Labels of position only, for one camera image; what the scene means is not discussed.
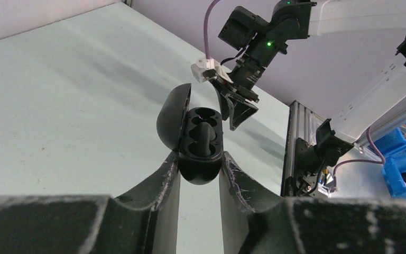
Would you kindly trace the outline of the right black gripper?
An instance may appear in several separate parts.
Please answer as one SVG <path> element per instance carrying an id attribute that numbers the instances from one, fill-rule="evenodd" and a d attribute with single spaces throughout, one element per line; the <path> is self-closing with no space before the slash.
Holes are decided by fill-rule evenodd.
<path id="1" fill-rule="evenodd" d="M 287 18 L 288 6 L 276 6 L 270 22 L 242 6 L 237 6 L 219 33 L 221 40 L 239 51 L 236 66 L 228 76 L 236 92 L 249 101 L 259 101 L 259 96 L 252 88 L 276 54 L 285 52 L 287 46 L 282 31 L 276 27 Z M 226 84 L 217 80 L 212 80 L 211 84 L 217 93 L 222 120 L 229 119 L 231 131 L 235 131 L 259 110 L 246 100 L 227 98 L 230 90 Z"/>

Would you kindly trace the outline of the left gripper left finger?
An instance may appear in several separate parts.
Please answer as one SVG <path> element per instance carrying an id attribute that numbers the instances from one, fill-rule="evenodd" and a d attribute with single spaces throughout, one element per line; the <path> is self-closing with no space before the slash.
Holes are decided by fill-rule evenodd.
<path id="1" fill-rule="evenodd" d="M 175 253 L 179 193 L 172 152 L 116 198 L 0 196 L 0 253 Z"/>

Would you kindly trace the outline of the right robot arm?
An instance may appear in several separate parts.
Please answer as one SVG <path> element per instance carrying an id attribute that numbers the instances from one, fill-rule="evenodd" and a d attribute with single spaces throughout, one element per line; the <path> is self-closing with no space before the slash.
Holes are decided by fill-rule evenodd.
<path id="1" fill-rule="evenodd" d="M 331 119 L 337 136 L 358 140 L 367 128 L 376 131 L 390 114 L 372 120 L 375 107 L 403 88 L 366 95 L 373 79 L 397 63 L 396 30 L 345 32 L 295 40 L 287 55 L 278 55 L 260 78 L 259 112 L 236 131 L 226 131 L 225 148 L 238 162 L 281 163 L 284 160 L 289 105 L 298 101 Z"/>

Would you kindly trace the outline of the black earbud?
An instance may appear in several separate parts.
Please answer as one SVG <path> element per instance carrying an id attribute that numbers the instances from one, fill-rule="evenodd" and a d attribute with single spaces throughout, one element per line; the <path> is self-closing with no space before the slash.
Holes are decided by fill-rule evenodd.
<path id="1" fill-rule="evenodd" d="M 215 138 L 213 127 L 207 122 L 201 122 L 195 127 L 194 134 L 196 142 L 194 154 L 201 157 L 210 156 L 210 142 Z"/>

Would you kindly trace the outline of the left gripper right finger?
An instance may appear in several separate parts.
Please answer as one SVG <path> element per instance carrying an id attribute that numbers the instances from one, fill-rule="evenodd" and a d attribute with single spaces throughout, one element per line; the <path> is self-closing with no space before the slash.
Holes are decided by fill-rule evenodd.
<path id="1" fill-rule="evenodd" d="M 281 197 L 224 152 L 224 253 L 406 253 L 406 200 Z"/>

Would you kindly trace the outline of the black charging case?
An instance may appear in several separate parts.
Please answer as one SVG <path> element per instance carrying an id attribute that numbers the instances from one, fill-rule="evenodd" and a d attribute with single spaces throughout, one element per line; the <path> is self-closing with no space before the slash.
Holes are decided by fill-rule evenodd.
<path id="1" fill-rule="evenodd" d="M 194 185 L 205 185 L 219 174 L 223 147 L 221 114 L 207 107 L 190 108 L 191 84 L 174 88 L 167 96 L 156 120 L 156 130 L 162 143 L 178 154 L 178 170 L 184 179 Z M 209 123 L 215 138 L 210 142 L 211 155 L 194 154 L 194 129 Z"/>

